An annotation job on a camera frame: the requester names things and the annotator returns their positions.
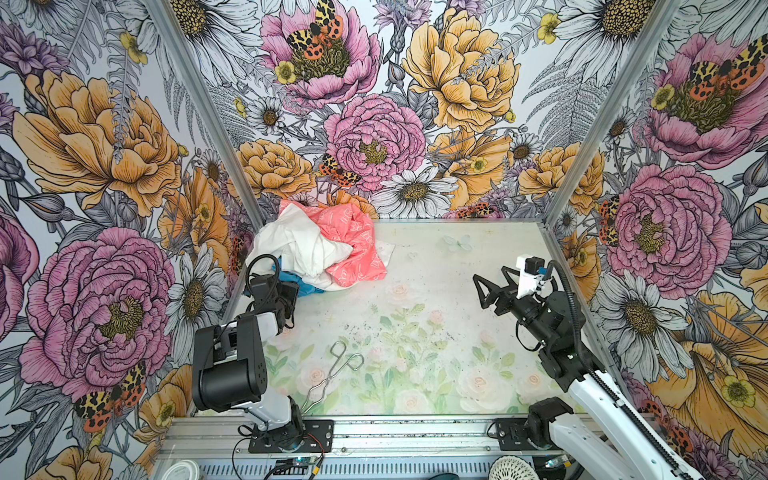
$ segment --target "floral wallpaper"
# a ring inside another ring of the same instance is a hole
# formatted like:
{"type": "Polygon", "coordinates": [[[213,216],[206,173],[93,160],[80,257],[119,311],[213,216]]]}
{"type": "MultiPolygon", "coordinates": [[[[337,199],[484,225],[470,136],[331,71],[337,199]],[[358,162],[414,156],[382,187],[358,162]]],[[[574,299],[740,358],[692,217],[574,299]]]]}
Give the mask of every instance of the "floral wallpaper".
{"type": "MultiPolygon", "coordinates": [[[[421,219],[543,217],[653,4],[171,2],[267,217],[289,198],[421,219]]],[[[145,9],[129,17],[167,56],[145,9]]]]}
{"type": "Polygon", "coordinates": [[[253,238],[142,12],[0,2],[7,478],[147,479],[253,238]]]}
{"type": "Polygon", "coordinates": [[[662,41],[581,182],[597,204],[575,194],[553,225],[636,407],[705,478],[768,478],[765,10],[680,7],[670,30],[689,32],[662,41]]]}

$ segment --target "pink peony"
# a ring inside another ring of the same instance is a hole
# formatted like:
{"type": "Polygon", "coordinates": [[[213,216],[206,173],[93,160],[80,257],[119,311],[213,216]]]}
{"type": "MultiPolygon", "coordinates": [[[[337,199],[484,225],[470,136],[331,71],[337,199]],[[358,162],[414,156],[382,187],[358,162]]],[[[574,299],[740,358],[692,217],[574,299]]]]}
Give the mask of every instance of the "pink peony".
{"type": "Polygon", "coordinates": [[[0,340],[11,332],[24,303],[24,284],[37,270],[35,242],[16,219],[0,212],[0,340]]]}
{"type": "Polygon", "coordinates": [[[341,114],[326,120],[328,150],[344,170],[362,177],[363,190],[379,190],[403,170],[416,170],[424,160],[422,122],[407,107],[373,94],[353,98],[341,114]]]}
{"type": "Polygon", "coordinates": [[[174,280],[165,253],[128,228],[54,253],[29,289],[36,336],[22,350],[22,378],[78,399],[108,391],[140,362],[156,372],[170,349],[163,329],[174,280]]]}
{"type": "Polygon", "coordinates": [[[747,42],[736,47],[730,43],[728,38],[718,45],[715,35],[705,40],[696,34],[667,63],[668,71],[656,77],[658,91],[644,125],[645,139],[654,151],[713,170],[744,155],[768,134],[768,74],[742,91],[718,88],[704,101],[696,101],[688,93],[694,86],[688,79],[692,64],[712,61],[721,65],[747,46],[747,42]],[[665,89],[667,85],[674,93],[665,89]]]}
{"type": "MultiPolygon", "coordinates": [[[[349,54],[349,66],[343,74],[328,73],[321,77],[305,81],[302,78],[288,83],[286,87],[293,100],[304,109],[322,108],[328,104],[340,104],[358,93],[365,93],[373,88],[379,73],[381,47],[376,34],[368,36],[366,27],[361,26],[357,11],[352,8],[347,12],[340,2],[336,4],[336,15],[343,21],[343,48],[349,54]]],[[[281,61],[293,62],[293,49],[286,38],[299,30],[308,30],[315,21],[315,7],[305,14],[296,10],[289,16],[280,10],[278,16],[268,15],[261,21],[262,64],[275,68],[281,61]]]]}
{"type": "Polygon", "coordinates": [[[629,270],[658,285],[663,298],[692,295],[728,254],[731,230],[722,211],[709,175],[691,165],[647,165],[619,196],[619,241],[608,247],[608,261],[617,275],[629,270]]]}

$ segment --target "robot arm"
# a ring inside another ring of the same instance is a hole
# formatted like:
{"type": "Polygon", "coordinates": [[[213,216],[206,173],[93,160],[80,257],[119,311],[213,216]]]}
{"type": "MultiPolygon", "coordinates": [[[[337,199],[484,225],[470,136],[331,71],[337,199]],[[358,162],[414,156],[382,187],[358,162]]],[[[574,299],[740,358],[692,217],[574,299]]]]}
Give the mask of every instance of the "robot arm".
{"type": "Polygon", "coordinates": [[[505,287],[473,277],[481,307],[495,305],[496,315],[511,312],[518,317],[538,341],[538,356],[547,374],[584,407],[619,453],[591,434],[557,398],[531,406],[527,424],[530,440],[540,446],[559,446],[595,478],[700,480],[701,474],[645,422],[581,341],[586,318],[559,265],[551,262],[545,269],[543,259],[519,257],[516,266],[520,270],[502,267],[509,282],[505,287]],[[555,288],[542,298],[541,286],[549,280],[552,267],[558,270],[564,291],[555,288]],[[519,277],[519,285],[512,274],[519,277]]]}

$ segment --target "pile of clothes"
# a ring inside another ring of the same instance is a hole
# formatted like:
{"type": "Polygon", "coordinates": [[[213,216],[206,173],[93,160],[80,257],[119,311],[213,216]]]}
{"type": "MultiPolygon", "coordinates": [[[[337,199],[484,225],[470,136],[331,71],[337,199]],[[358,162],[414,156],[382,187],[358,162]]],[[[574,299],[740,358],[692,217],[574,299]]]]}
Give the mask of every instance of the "pile of clothes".
{"type": "MultiPolygon", "coordinates": [[[[277,220],[268,223],[253,241],[245,264],[261,254],[280,258],[283,272],[298,276],[303,293],[343,290],[363,280],[381,280],[395,245],[376,241],[373,222],[357,206],[304,207],[283,200],[277,220]]],[[[260,260],[253,273],[272,270],[260,260]]]]}

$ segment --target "purple flower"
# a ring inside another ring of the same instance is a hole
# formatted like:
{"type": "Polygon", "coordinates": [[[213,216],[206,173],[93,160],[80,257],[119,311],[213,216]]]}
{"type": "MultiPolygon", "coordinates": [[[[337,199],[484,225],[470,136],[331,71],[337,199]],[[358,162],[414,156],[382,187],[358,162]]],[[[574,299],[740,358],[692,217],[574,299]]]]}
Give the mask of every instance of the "purple flower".
{"type": "Polygon", "coordinates": [[[163,330],[174,267],[157,244],[128,228],[76,241],[48,259],[28,293],[22,378],[78,399],[111,389],[143,362],[156,372],[170,349],[163,330]]]}
{"type": "Polygon", "coordinates": [[[739,480],[739,468],[720,452],[720,446],[711,438],[695,430],[688,430],[693,452],[685,460],[699,471],[704,478],[717,480],[739,480]]]}
{"type": "Polygon", "coordinates": [[[482,17],[488,6],[488,0],[449,0],[447,8],[455,8],[457,12],[466,10],[467,15],[482,17]]]}
{"type": "Polygon", "coordinates": [[[0,340],[16,324],[24,303],[24,284],[37,270],[40,256],[32,237],[0,212],[0,340]]]}
{"type": "Polygon", "coordinates": [[[431,0],[379,0],[374,8],[379,12],[376,25],[405,24],[416,30],[422,23],[429,22],[431,0]]]}
{"type": "Polygon", "coordinates": [[[28,74],[42,76],[45,70],[59,75],[69,66],[69,60],[58,53],[58,46],[50,45],[34,32],[28,35],[18,25],[0,22],[0,63],[16,70],[22,77],[28,74]]]}
{"type": "Polygon", "coordinates": [[[768,135],[768,75],[741,90],[726,81],[704,100],[690,96],[692,65],[720,65],[747,47],[746,41],[732,47],[730,38],[718,45],[715,37],[694,35],[667,63],[667,71],[654,80],[657,91],[644,124],[645,140],[654,151],[708,170],[725,167],[768,135]]]}
{"type": "Polygon", "coordinates": [[[268,15],[261,21],[262,49],[266,51],[266,55],[261,55],[262,64],[275,69],[290,97],[306,110],[343,103],[358,93],[370,91],[379,73],[381,47],[377,35],[368,36],[354,8],[347,12],[340,2],[335,3],[336,15],[344,25],[341,39],[331,47],[329,58],[335,61],[306,60],[302,55],[294,55],[286,40],[295,31],[310,28],[315,21],[315,7],[308,14],[296,11],[292,16],[281,10],[279,16],[268,15]]]}
{"type": "Polygon", "coordinates": [[[353,98],[325,127],[327,153],[362,178],[357,184],[362,190],[379,190],[382,180],[416,170],[424,161],[426,139],[419,117],[381,95],[353,98]]]}
{"type": "Polygon", "coordinates": [[[629,270],[671,300],[709,281],[727,257],[732,235],[714,179],[691,165],[641,168],[619,196],[615,227],[618,245],[608,247],[614,272],[629,270]]]}
{"type": "Polygon", "coordinates": [[[18,108],[13,106],[13,103],[8,94],[0,94],[0,132],[10,135],[11,126],[13,125],[13,114],[18,111],[18,108]]]}

